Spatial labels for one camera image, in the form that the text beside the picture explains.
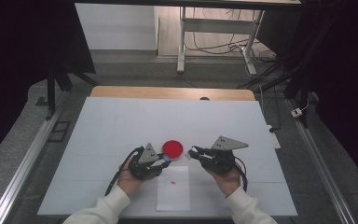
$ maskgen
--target paper sheet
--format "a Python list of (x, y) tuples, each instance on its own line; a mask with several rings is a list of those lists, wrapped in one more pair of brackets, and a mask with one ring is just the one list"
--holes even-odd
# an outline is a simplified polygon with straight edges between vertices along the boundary
[(188, 166), (172, 166), (158, 177), (157, 211), (190, 210)]

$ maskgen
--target black panel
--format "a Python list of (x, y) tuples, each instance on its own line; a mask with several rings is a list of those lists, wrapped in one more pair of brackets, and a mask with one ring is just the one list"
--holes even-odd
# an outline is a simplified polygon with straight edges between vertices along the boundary
[(265, 11), (257, 40), (278, 55), (287, 55), (293, 44), (300, 12)]
[(0, 1), (0, 143), (53, 63), (95, 73), (72, 1)]
[(311, 68), (317, 112), (358, 166), (358, 1), (343, 8)]

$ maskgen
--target aluminum rail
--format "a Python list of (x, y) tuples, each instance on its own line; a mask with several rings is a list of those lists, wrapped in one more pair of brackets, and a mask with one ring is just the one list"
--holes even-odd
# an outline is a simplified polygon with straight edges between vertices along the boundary
[(10, 212), (17, 196), (20, 193), (22, 185), (27, 179), (28, 174), (31, 173), (34, 163), (36, 162), (40, 152), (42, 151), (43, 145), (48, 140), (50, 134), (58, 116), (62, 112), (63, 102), (65, 102), (68, 93), (63, 92), (57, 102), (57, 110), (49, 120), (45, 120), (37, 133), (33, 143), (30, 145), (27, 153), (24, 156), (16, 174), (13, 175), (10, 183), (2, 195), (0, 200), (0, 224), (5, 222), (8, 213)]
[[(286, 100), (286, 104), (290, 111), (294, 110), (289, 100)], [(327, 189), (327, 192), (330, 194), (333, 204), (337, 209), (337, 213), (339, 218), (341, 219), (341, 222), (343, 224), (355, 224), (356, 221), (354, 220), (354, 217), (351, 214), (351, 210), (348, 207), (348, 204), (345, 201), (345, 198), (343, 197), (341, 190), (336, 184), (336, 181), (331, 175), (330, 170), (328, 169), (319, 148), (316, 146), (315, 141), (313, 140), (313, 137), (310, 134), (310, 131), (304, 128), (304, 126), (302, 125), (299, 119), (296, 119), (295, 122), (298, 131), (300, 132), (301, 137), (303, 138), (307, 146), (313, 164), (315, 165), (316, 170), (319, 173), (319, 176), (324, 182), (324, 187)]]

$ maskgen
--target human hand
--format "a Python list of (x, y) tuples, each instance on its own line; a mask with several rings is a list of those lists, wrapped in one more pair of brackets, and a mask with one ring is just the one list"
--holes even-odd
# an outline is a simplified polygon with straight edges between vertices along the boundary
[(138, 190), (139, 187), (146, 181), (146, 180), (139, 180), (132, 176), (129, 170), (130, 161), (128, 160), (126, 164), (124, 164), (123, 171), (121, 171), (120, 176), (117, 180), (117, 185), (128, 195), (132, 195), (133, 193)]
[(217, 186), (222, 190), (226, 197), (230, 196), (241, 185), (241, 175), (235, 169), (232, 169), (230, 172), (223, 175), (218, 175), (208, 169), (204, 170), (214, 178)]

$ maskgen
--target cable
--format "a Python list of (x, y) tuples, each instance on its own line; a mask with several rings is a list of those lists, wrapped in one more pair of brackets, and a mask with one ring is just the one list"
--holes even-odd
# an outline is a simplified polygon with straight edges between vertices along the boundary
[(275, 71), (277, 68), (279, 68), (281, 65), (278, 64), (278, 63), (275, 63), (273, 65), (271, 65), (269, 68), (267, 68), (266, 71), (264, 71), (260, 76), (258, 76), (258, 79), (252, 79), (252, 80), (249, 80), (243, 84), (240, 84), (237, 86), (237, 90), (248, 85), (247, 86), (247, 89), (249, 89), (255, 82), (257, 82), (258, 80), (260, 80), (261, 78), (264, 78), (264, 77), (267, 77), (269, 76), (273, 71)]
[(244, 168), (245, 173), (243, 172), (243, 170), (237, 166), (237, 164), (233, 164), (233, 163), (229, 163), (231, 164), (231, 166), (238, 171), (238, 173), (240, 173), (241, 177), (242, 177), (242, 181), (243, 181), (243, 190), (247, 190), (248, 189), (248, 179), (246, 178), (246, 168)]
[(274, 86), (274, 99), (275, 99), (275, 105), (277, 106), (277, 113), (278, 113), (278, 127), (274, 128), (274, 131), (280, 130), (281, 126), (282, 126), (282, 121), (281, 121), (281, 112), (279, 110), (279, 106), (278, 106), (278, 99), (277, 99), (277, 91), (276, 91), (276, 86)]
[(251, 55), (251, 57), (257, 63), (279, 63), (280, 60), (277, 60), (275, 58), (266, 57), (267, 58), (267, 60), (266, 60), (266, 59), (264, 59), (263, 57), (260, 56), (262, 53), (268, 52), (268, 51), (272, 51), (272, 50), (270, 50), (270, 49), (263, 50), (263, 51), (258, 53), (258, 56), (255, 56), (255, 52), (252, 50), (253, 55)]
[(245, 174), (246, 174), (246, 166), (245, 166), (245, 163), (238, 157), (234, 157), (235, 159), (239, 160), (241, 163), (242, 163), (242, 166), (243, 166), (243, 170), (245, 171)]
[(206, 19), (205, 13), (203, 12), (204, 9), (205, 9), (205, 7), (202, 8), (202, 14), (204, 15), (204, 18)]
[[(229, 10), (227, 13), (229, 13), (230, 11), (232, 11), (232, 13), (234, 13), (234, 9), (231, 9)], [(193, 18), (195, 18), (195, 15), (196, 15), (196, 9), (193, 7)], [(238, 15), (238, 18), (237, 20), (240, 19), (240, 16), (241, 16), (241, 9), (240, 9), (240, 13)], [(219, 45), (219, 46), (214, 46), (214, 47), (205, 47), (205, 48), (200, 48), (198, 45), (197, 45), (197, 41), (196, 41), (196, 34), (195, 32), (193, 32), (193, 42), (194, 42), (194, 45), (196, 46), (195, 49), (191, 49), (189, 48), (186, 43), (185, 43), (185, 47), (186, 49), (188, 50), (197, 50), (197, 51), (201, 51), (201, 52), (205, 52), (205, 53), (209, 53), (209, 54), (216, 54), (216, 55), (219, 55), (219, 54), (227, 54), (227, 53), (230, 53), (232, 51), (234, 51), (237, 47), (231, 47), (230, 45), (232, 44), (232, 40), (234, 38), (234, 35), (231, 37), (230, 41), (228, 44), (224, 44), (224, 45)], [(240, 40), (240, 41), (237, 41), (237, 43), (240, 43), (240, 42), (244, 42), (244, 41), (247, 41), (248, 39), (245, 39), (245, 40)], [(208, 51), (206, 49), (218, 49), (218, 48), (222, 48), (224, 46), (228, 46), (229, 47), (229, 51), (224, 51), (224, 52), (211, 52), (211, 51)]]
[[(242, 9), (240, 9), (240, 13), (238, 14), (237, 21), (240, 19), (241, 11), (242, 11)], [(235, 35), (235, 34), (232, 35), (231, 39), (229, 40), (228, 45), (230, 45), (230, 44), (232, 43), (232, 40), (234, 39), (234, 35)]]
[(263, 117), (264, 117), (264, 119), (265, 119), (266, 116), (264, 115), (263, 89), (261, 89), (261, 84), (259, 84), (258, 87), (260, 88), (261, 112), (263, 113)]
[(309, 98), (307, 98), (307, 105), (304, 107), (304, 108), (302, 108), (301, 109), (301, 111), (303, 111), (303, 110), (305, 110), (305, 109), (307, 109), (307, 107), (308, 107), (308, 105), (310, 104), (310, 99)]
[(195, 88), (198, 88), (198, 86), (197, 86), (196, 84), (194, 84), (193, 82), (191, 82), (191, 81), (189, 81), (189, 80), (187, 80), (187, 79), (185, 79), (185, 78), (183, 78), (183, 81), (186, 82), (187, 84), (189, 84), (189, 85), (195, 87)]
[(139, 152), (139, 148), (134, 149), (130, 155), (127, 156), (126, 160), (124, 160), (124, 162), (121, 164), (120, 168), (118, 169), (118, 171), (116, 172), (115, 176), (113, 177), (112, 181), (110, 181), (109, 186), (107, 187), (106, 193), (104, 196), (108, 195), (110, 193), (110, 191), (112, 190), (112, 187), (115, 185), (118, 176), (121, 174), (121, 172), (123, 172), (124, 170), (124, 165), (127, 163), (127, 161), (130, 159), (130, 157), (135, 153), (135, 152)]

